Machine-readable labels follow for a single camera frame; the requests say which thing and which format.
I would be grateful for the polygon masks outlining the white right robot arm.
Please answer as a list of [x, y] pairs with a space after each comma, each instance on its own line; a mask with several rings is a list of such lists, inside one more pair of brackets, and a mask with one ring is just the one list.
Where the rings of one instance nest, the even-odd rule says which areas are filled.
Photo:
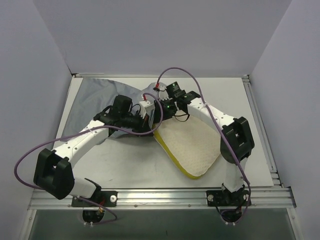
[[255, 147], [249, 121], [233, 117], [210, 105], [204, 98], [200, 85], [198, 91], [186, 92], [175, 81], [167, 86], [156, 83], [153, 88], [168, 118], [178, 110], [195, 117], [220, 135], [220, 154], [226, 161], [226, 174], [222, 183], [222, 200], [232, 205], [240, 198], [240, 189], [248, 183], [245, 166]]

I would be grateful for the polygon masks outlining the grey pillowcase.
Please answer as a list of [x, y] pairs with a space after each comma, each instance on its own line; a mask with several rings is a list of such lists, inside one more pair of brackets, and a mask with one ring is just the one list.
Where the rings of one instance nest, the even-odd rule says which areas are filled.
[[83, 78], [61, 136], [67, 137], [79, 133], [95, 115], [111, 106], [118, 95], [132, 99], [131, 112], [135, 114], [140, 109], [138, 103], [143, 99], [143, 93], [158, 95], [154, 90], [155, 81], [143, 82], [142, 79], [139, 79], [137, 82], [141, 86], [134, 86], [132, 80], [123, 83], [103, 78]]

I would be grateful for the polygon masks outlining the cream pillow yellow edge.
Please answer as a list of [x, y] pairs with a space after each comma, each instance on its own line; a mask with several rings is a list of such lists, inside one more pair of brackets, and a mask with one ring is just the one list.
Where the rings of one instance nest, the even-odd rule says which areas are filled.
[[164, 120], [154, 139], [187, 179], [196, 181], [212, 174], [216, 182], [222, 182], [225, 177], [220, 135], [194, 116]]

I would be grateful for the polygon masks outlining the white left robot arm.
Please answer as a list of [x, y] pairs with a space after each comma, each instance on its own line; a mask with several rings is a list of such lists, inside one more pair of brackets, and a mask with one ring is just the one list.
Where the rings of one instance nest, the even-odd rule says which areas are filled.
[[138, 105], [139, 111], [133, 114], [132, 99], [118, 95], [79, 134], [53, 150], [43, 149], [37, 158], [35, 185], [58, 200], [68, 195], [79, 196], [88, 205], [97, 205], [101, 201], [101, 187], [90, 179], [75, 177], [73, 168], [88, 151], [119, 129], [130, 129], [138, 135], [149, 132], [150, 114], [155, 105], [146, 98]]

